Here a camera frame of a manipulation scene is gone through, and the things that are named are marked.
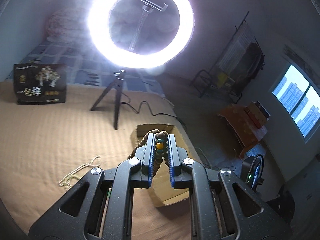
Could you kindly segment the open cardboard box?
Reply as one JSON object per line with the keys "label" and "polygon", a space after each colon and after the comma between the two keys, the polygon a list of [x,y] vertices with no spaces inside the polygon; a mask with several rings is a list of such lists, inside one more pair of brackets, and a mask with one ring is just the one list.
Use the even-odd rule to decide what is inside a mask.
{"label": "open cardboard box", "polygon": [[[143,136],[150,130],[165,130],[173,134],[178,147],[187,151],[188,157],[201,161],[199,155],[189,139],[186,131],[181,125],[171,124],[140,124],[135,127],[131,134],[132,146],[135,147],[142,140]],[[168,206],[189,198],[187,189],[173,189],[169,179],[169,168],[162,163],[152,180],[152,186],[148,189],[148,194],[155,207]]]}

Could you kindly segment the black printed gift bag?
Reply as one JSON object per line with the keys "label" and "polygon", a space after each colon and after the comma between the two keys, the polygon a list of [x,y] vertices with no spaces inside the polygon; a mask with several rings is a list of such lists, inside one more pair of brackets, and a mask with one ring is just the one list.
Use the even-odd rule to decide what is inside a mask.
{"label": "black printed gift bag", "polygon": [[65,103],[67,94],[66,64],[15,64],[13,85],[20,105]]}

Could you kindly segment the black clothes rack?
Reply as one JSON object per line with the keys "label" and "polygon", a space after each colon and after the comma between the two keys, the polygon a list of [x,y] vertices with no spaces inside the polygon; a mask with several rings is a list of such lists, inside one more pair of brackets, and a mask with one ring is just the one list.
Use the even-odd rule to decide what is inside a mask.
{"label": "black clothes rack", "polygon": [[[190,85],[197,90],[199,98],[216,94],[238,103],[246,86],[263,70],[265,54],[247,23],[247,16],[236,26],[211,68],[199,70],[192,79]],[[217,87],[217,76],[221,72],[230,77],[230,87]]]}

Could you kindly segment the orange covered side table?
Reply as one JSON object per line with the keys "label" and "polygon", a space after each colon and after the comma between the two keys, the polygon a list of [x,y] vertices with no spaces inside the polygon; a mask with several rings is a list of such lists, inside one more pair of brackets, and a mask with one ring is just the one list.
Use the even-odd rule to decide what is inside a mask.
{"label": "orange covered side table", "polygon": [[244,159],[245,154],[256,146],[266,135],[265,126],[258,128],[254,121],[245,112],[245,106],[230,104],[221,109],[217,116],[224,118],[234,130],[238,142],[242,146],[239,158]]}

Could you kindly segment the tan bed blanket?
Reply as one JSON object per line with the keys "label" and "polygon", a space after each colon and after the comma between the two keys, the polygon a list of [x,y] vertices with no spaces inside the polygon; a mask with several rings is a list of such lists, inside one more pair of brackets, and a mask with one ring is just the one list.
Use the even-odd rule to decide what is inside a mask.
{"label": "tan bed blanket", "polygon": [[112,95],[91,111],[100,93],[98,87],[69,86],[65,103],[19,105],[12,83],[1,83],[1,200],[24,233],[65,193],[59,185],[65,175],[95,157],[105,170],[124,161],[137,125],[181,125],[167,100],[129,92],[132,106],[148,105],[139,114],[123,106],[114,129]]}

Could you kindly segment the yellow box under rack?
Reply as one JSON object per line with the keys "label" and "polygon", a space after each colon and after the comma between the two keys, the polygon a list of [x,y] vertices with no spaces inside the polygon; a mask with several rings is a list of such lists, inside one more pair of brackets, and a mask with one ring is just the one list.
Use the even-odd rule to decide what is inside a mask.
{"label": "yellow box under rack", "polygon": [[220,74],[218,74],[217,76],[217,87],[218,88],[222,88],[222,87],[230,87],[230,77],[225,74],[224,72],[221,72]]}

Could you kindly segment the phone holder clamp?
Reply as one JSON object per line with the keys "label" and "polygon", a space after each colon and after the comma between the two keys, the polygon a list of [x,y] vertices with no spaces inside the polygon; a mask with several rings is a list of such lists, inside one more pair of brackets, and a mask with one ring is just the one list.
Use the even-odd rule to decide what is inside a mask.
{"label": "phone holder clamp", "polygon": [[154,11],[154,10],[158,10],[160,12],[164,12],[166,11],[166,9],[168,8],[168,5],[166,3],[164,3],[164,5],[161,7],[160,5],[157,5],[156,3],[153,3],[150,0],[139,0],[140,2],[143,2],[143,12],[142,15],[139,19],[139,23],[138,26],[135,30],[135,33],[133,35],[133,38],[131,40],[131,43],[129,45],[129,51],[133,52],[135,50],[136,44],[138,42],[140,33],[142,31],[144,22],[146,20],[146,18]]}

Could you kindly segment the stacked boxes on table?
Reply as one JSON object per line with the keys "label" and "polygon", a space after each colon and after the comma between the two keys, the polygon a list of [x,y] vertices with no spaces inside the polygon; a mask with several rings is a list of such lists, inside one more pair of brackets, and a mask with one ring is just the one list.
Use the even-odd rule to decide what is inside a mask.
{"label": "stacked boxes on table", "polygon": [[264,126],[270,118],[270,114],[259,101],[252,101],[246,107],[245,111],[257,126],[257,128],[261,128],[262,126]]}

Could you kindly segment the window with city view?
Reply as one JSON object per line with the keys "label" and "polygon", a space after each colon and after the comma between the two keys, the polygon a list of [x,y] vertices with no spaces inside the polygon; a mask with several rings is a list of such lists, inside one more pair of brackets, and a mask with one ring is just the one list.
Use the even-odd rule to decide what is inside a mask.
{"label": "window with city view", "polygon": [[319,89],[301,68],[290,63],[271,92],[307,141],[319,127]]}

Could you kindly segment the pink folded quilt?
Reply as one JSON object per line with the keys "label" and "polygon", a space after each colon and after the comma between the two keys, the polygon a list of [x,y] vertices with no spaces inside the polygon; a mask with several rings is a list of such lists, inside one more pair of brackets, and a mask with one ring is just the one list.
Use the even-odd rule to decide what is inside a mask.
{"label": "pink folded quilt", "polygon": [[82,43],[89,40],[87,9],[62,8],[52,14],[46,23],[47,41]]}

